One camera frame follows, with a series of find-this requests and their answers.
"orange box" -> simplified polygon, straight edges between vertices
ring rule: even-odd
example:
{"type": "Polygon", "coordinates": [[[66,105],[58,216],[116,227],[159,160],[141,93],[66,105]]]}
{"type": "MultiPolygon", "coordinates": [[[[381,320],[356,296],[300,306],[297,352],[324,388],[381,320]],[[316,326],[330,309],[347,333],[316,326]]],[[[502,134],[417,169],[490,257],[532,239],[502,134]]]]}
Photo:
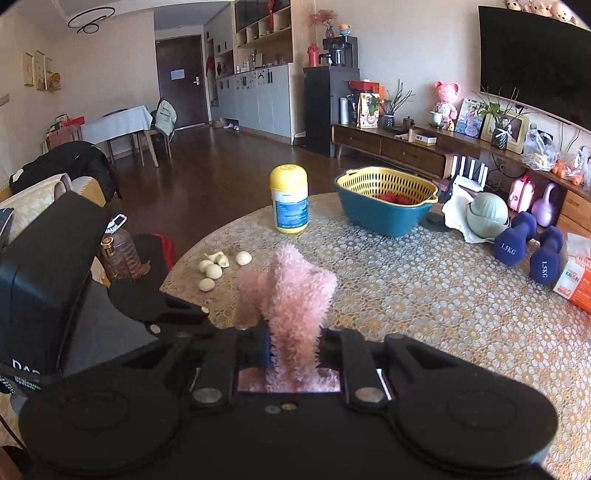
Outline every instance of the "orange box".
{"type": "Polygon", "coordinates": [[[591,240],[569,233],[566,264],[554,291],[591,313],[591,240]]]}

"pink fuzzy cloth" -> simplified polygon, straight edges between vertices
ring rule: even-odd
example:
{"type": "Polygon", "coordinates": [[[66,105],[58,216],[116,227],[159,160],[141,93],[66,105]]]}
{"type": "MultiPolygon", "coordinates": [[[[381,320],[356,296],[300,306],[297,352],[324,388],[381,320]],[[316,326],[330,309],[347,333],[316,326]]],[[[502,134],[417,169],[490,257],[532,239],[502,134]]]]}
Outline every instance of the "pink fuzzy cloth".
{"type": "Polygon", "coordinates": [[[338,373],[318,368],[318,337],[336,289],[336,275],[308,263],[292,245],[282,245],[268,271],[238,276],[236,325],[269,321],[274,367],[242,370],[238,389],[297,393],[340,390],[338,373]]]}

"plant pot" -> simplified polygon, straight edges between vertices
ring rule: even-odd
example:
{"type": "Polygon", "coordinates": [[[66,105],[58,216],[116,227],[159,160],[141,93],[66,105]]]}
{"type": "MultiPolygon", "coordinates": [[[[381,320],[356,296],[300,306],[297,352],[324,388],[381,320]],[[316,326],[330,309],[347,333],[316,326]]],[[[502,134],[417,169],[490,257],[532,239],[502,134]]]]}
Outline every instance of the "plant pot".
{"type": "Polygon", "coordinates": [[[507,142],[509,141],[509,135],[507,132],[495,128],[494,133],[492,134],[491,145],[503,152],[507,150],[507,142]]]}

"round table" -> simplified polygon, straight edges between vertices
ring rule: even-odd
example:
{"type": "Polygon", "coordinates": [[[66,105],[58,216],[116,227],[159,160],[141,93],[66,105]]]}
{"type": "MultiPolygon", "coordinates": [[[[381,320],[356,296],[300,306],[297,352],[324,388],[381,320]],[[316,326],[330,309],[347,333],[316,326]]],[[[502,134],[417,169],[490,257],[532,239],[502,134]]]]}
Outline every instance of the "round table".
{"type": "Polygon", "coordinates": [[[559,414],[545,467],[559,479],[591,472],[591,322],[587,313],[527,276],[527,260],[507,268],[490,245],[470,245],[459,232],[416,226],[387,238],[352,225],[335,193],[310,197],[310,224],[298,235],[273,227],[271,207],[211,233],[172,269],[162,291],[205,305],[220,327],[232,325],[240,268],[261,268],[282,242],[337,274],[329,325],[382,340],[400,332],[459,358],[524,382],[559,414]],[[204,254],[246,250],[253,261],[230,268],[210,293],[197,284],[204,254]]]}

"television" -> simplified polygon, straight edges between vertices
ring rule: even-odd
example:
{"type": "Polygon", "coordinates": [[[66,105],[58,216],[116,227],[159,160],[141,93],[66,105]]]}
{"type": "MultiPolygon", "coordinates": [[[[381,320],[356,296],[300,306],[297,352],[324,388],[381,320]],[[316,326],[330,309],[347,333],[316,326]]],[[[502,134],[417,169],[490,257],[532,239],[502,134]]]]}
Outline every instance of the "television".
{"type": "Polygon", "coordinates": [[[553,18],[479,7],[483,92],[591,133],[591,32],[553,18]]]}

